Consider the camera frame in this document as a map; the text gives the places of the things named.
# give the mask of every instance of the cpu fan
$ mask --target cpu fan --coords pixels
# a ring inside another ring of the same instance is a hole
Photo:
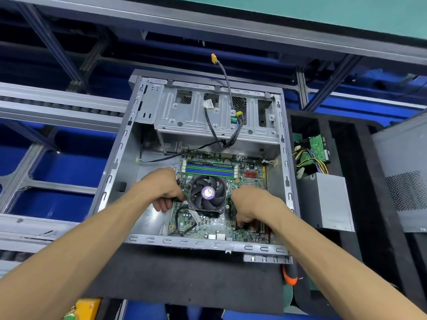
[[[224,213],[227,183],[222,177],[195,175],[188,200],[190,210],[203,213]]]

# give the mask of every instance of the yellow object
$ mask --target yellow object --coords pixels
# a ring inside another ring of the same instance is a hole
[[[218,59],[216,58],[215,54],[211,54],[212,63],[216,64],[218,63]]]
[[[80,299],[76,302],[76,305],[67,312],[64,319],[72,319],[72,316],[74,316],[76,320],[95,320],[100,303],[101,299]]]

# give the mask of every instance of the yellow connector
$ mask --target yellow connector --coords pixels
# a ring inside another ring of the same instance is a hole
[[[216,64],[218,63],[218,59],[216,58],[215,54],[211,54],[212,63]]]

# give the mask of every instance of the black mat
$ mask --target black mat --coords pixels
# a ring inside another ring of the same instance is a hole
[[[84,296],[283,314],[278,265],[208,250],[123,244]]]

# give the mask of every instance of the hand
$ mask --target hand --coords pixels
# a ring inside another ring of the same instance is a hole
[[[172,167],[158,168],[148,173],[141,181],[143,187],[152,195],[156,211],[166,212],[172,208],[173,198],[183,201],[185,193],[176,182],[175,170]]]
[[[274,210],[274,205],[283,205],[284,202],[268,193],[266,190],[253,186],[242,186],[232,191],[233,204],[236,207],[236,220],[240,227],[254,219],[268,224],[269,214]]]

